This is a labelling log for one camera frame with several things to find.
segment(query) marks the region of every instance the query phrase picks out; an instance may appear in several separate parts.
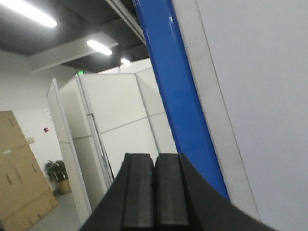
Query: green plant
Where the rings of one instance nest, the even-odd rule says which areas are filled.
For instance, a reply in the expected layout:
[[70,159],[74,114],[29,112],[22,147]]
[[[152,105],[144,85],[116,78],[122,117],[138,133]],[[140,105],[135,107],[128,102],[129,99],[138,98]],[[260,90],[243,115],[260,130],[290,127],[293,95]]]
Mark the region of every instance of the green plant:
[[65,164],[62,160],[48,161],[45,165],[49,180],[55,179],[57,182],[67,179]]

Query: gray floor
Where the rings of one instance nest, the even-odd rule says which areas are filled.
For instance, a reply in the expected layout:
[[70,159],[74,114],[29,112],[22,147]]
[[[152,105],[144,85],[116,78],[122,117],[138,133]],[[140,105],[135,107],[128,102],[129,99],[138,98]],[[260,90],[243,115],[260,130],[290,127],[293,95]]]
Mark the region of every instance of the gray floor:
[[77,231],[80,228],[72,193],[58,195],[58,206],[29,231]]

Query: white cubicle wall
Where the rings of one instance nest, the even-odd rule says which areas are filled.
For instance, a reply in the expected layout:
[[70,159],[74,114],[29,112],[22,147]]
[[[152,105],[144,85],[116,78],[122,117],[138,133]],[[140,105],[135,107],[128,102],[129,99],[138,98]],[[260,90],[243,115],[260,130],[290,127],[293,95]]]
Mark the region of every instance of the white cubicle wall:
[[79,221],[82,225],[90,216],[91,207],[76,150],[73,144],[72,135],[68,127],[67,118],[55,79],[52,80],[51,87],[47,95],[47,101],[58,136],[63,161],[70,180]]
[[155,161],[158,148],[136,75],[94,74],[82,75],[80,79],[114,175],[125,153],[149,153]]
[[137,83],[141,92],[150,126],[160,153],[177,153],[173,136],[159,93],[150,59],[135,61],[130,65],[121,65],[101,74],[136,73]]
[[77,79],[73,78],[60,89],[69,129],[87,189],[91,208],[94,209],[107,191],[100,153],[97,150]]
[[155,162],[159,152],[177,152],[151,62],[125,71],[137,74],[80,75],[60,89],[92,210],[108,189],[104,153],[116,176],[125,153],[149,153]]

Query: plant pot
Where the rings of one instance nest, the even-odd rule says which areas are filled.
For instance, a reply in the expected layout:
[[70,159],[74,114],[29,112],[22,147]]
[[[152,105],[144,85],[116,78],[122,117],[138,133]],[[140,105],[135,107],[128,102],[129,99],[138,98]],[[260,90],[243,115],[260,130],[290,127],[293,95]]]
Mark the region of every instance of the plant pot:
[[57,186],[60,194],[67,194],[71,192],[71,185],[69,184],[68,179],[57,182]]

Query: ceiling beam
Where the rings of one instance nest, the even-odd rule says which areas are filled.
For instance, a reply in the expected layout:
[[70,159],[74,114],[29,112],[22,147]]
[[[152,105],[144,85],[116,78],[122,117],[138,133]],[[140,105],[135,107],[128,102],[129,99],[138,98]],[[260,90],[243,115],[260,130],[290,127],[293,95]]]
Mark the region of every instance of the ceiling beam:
[[124,20],[137,37],[145,44],[143,30],[120,0],[105,0],[112,9]]
[[42,71],[96,53],[97,51],[87,46],[87,41],[90,39],[99,41],[108,48],[118,45],[113,38],[104,32],[91,34],[30,56],[32,71]]

